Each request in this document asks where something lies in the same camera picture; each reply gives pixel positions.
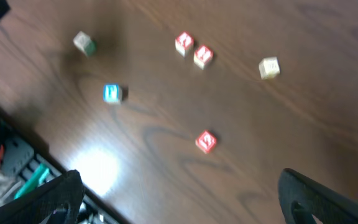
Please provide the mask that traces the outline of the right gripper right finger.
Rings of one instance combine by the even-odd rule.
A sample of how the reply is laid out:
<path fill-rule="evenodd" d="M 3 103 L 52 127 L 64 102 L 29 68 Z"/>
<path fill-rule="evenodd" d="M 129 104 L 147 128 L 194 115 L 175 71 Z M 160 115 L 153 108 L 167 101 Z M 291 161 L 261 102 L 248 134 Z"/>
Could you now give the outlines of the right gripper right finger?
<path fill-rule="evenodd" d="M 290 168 L 280 174 L 278 198 L 286 223 L 358 223 L 358 203 Z"/>

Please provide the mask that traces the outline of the red letter I block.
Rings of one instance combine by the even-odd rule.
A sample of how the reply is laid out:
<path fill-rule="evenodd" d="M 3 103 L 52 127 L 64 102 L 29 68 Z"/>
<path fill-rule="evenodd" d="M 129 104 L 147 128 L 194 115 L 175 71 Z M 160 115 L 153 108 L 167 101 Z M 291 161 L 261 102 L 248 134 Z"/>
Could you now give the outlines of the red letter I block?
<path fill-rule="evenodd" d="M 193 61 L 200 69 L 205 69 L 205 67 L 213 59 L 213 51 L 206 45 L 201 45 L 198 49 L 195 50 Z"/>

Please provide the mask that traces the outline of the red letter A block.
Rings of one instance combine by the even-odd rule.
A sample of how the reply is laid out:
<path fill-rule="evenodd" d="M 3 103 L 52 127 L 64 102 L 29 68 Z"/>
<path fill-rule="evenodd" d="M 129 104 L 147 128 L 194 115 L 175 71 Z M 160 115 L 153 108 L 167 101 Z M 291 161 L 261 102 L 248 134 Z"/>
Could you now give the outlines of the red letter A block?
<path fill-rule="evenodd" d="M 175 39 L 175 49 L 183 57 L 186 57 L 194 47 L 194 39 L 187 32 L 182 32 Z"/>

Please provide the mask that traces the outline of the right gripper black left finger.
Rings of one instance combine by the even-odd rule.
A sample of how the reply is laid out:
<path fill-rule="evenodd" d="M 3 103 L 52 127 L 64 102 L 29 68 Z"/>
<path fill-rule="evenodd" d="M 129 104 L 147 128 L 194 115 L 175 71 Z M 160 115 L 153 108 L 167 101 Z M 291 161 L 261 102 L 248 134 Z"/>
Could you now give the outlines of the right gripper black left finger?
<path fill-rule="evenodd" d="M 41 223 L 59 208 L 63 223 L 77 221 L 85 187 L 77 170 L 58 176 L 30 193 L 0 207 L 0 223 Z"/>

